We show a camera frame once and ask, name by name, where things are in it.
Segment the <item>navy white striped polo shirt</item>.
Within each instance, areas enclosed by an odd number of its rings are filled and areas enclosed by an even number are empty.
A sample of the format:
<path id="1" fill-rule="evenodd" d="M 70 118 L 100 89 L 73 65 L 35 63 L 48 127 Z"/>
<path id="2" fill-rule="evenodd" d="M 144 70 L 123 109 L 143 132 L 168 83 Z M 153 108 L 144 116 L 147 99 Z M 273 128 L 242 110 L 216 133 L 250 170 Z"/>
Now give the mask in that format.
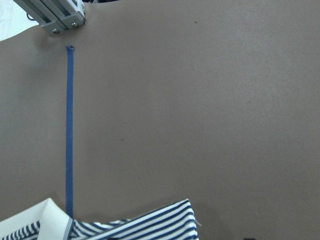
<path id="1" fill-rule="evenodd" d="M 48 198 L 0 223 L 2 240 L 197 240 L 188 199 L 133 219 L 108 223 L 71 218 Z"/>

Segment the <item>aluminium frame post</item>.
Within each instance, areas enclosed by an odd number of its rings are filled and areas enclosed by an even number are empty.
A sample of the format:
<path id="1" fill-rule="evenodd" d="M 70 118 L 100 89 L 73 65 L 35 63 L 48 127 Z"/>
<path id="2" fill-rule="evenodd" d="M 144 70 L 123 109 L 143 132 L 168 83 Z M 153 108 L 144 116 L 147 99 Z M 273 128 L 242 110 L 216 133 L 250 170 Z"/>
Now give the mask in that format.
<path id="1" fill-rule="evenodd" d="M 15 3 L 50 35 L 58 35 L 85 24 L 81 0 L 16 0 Z"/>

